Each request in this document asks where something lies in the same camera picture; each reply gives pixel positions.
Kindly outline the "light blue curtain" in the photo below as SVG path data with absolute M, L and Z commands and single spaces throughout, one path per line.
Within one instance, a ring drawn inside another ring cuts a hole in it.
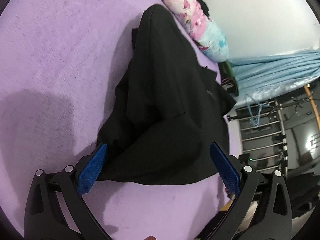
M 318 79 L 319 49 L 233 59 L 230 64 L 239 91 L 236 107 L 242 107 L 284 95 Z

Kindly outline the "metal window railing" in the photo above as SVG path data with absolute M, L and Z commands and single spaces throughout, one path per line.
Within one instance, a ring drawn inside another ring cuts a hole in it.
M 249 123 L 246 107 L 232 110 L 227 118 L 238 126 L 241 142 L 239 160 L 242 163 L 252 166 L 261 173 L 272 173 L 278 170 L 287 177 L 288 152 L 282 108 L 276 99 L 271 99 L 269 102 L 271 105 L 262 110 L 257 128 L 253 128 Z M 256 115 L 257 105 L 252 104 L 251 107 L 253 114 Z

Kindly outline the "black jacket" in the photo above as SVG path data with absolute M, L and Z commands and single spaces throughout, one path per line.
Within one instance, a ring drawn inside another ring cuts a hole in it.
M 98 179 L 184 185 L 213 176 L 209 148 L 229 151 L 225 115 L 234 99 L 163 6 L 149 7 L 132 36 L 133 58 L 98 133 L 107 146 Z

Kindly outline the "black garment on quilt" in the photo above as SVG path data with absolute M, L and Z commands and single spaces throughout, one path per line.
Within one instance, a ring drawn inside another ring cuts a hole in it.
M 198 3 L 200 4 L 200 7 L 203 11 L 203 13 L 207 16 L 207 17 L 210 17 L 210 14 L 209 14 L 209 8 L 207 6 L 207 4 L 203 1 L 203 0 L 197 0 Z

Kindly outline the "floral rolled quilt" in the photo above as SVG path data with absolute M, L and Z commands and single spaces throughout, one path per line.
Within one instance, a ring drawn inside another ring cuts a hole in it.
M 226 38 L 217 24 L 205 15 L 197 0 L 162 0 L 183 25 L 199 49 L 214 62 L 229 58 Z

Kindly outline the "purple bed sheet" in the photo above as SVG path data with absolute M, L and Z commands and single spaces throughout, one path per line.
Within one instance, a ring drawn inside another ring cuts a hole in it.
M 11 0 L 1 15 L 1 208 L 23 232 L 38 169 L 96 144 L 132 57 L 131 30 L 160 0 Z M 96 182 L 84 195 L 114 239 L 194 239 L 228 198 L 218 175 L 184 186 Z

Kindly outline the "green cloth on stand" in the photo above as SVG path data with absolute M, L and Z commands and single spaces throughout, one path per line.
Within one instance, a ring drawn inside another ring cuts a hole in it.
M 221 86 L 233 96 L 239 96 L 238 84 L 228 61 L 218 63 L 221 77 Z

